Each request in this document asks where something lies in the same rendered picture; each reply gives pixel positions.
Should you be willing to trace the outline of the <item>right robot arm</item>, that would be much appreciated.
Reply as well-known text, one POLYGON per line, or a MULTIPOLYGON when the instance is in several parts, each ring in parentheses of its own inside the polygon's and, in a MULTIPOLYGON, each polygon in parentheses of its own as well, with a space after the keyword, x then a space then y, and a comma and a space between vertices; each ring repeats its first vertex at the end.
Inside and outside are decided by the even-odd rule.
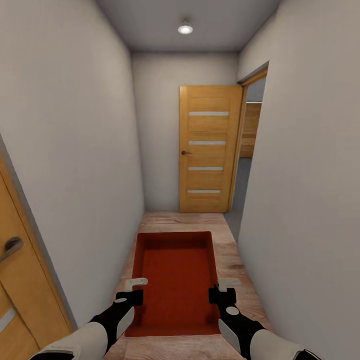
POLYGON ((242 315, 237 306, 236 290, 239 278, 220 278, 218 287, 209 288, 210 304, 220 311, 218 325, 222 336, 247 360, 325 360, 310 348, 286 340, 257 320, 242 315))

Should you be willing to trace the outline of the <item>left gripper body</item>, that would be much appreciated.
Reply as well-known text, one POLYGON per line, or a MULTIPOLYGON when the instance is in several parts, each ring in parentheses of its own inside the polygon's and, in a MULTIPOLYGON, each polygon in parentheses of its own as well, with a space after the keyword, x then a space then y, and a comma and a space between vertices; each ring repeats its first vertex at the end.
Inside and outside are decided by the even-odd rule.
MULTIPOLYGON (((143 298, 144 298, 144 290, 140 289, 140 290, 134 290, 133 292, 118 292, 116 294, 116 298, 115 301, 119 298, 119 297, 124 297, 124 296, 130 296, 133 299, 134 302, 134 307, 139 307, 143 305, 143 298)), ((115 302, 114 301, 114 302, 115 302)))

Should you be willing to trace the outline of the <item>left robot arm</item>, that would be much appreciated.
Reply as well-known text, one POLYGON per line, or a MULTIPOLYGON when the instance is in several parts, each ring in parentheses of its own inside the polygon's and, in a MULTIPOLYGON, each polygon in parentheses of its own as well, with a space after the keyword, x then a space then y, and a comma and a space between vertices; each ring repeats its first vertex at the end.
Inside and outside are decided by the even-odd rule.
POLYGON ((30 360, 102 360, 132 324, 134 307, 143 305, 144 290, 133 287, 147 284, 144 277, 127 279, 125 291, 116 294, 110 308, 76 332, 45 347, 30 360))

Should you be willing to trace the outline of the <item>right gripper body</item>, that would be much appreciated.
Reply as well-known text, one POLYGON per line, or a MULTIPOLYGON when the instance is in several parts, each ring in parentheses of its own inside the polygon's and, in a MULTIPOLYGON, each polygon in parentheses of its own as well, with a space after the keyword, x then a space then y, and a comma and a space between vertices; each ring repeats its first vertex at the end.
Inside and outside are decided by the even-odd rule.
POLYGON ((218 307, 220 301, 225 298, 228 298, 234 303, 237 303, 236 290, 234 287, 227 288, 227 292, 220 292, 219 288, 215 286, 214 288, 209 288, 208 295, 210 304, 217 304, 218 307))

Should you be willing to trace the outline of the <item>storage box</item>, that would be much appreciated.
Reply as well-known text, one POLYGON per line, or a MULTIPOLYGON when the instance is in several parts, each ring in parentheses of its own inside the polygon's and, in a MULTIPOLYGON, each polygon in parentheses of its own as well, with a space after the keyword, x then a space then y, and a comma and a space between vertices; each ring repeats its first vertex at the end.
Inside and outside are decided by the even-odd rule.
POLYGON ((134 306, 125 337, 221 335, 220 311, 209 302, 218 288, 211 231, 137 235, 132 279, 145 278, 143 305, 134 306))

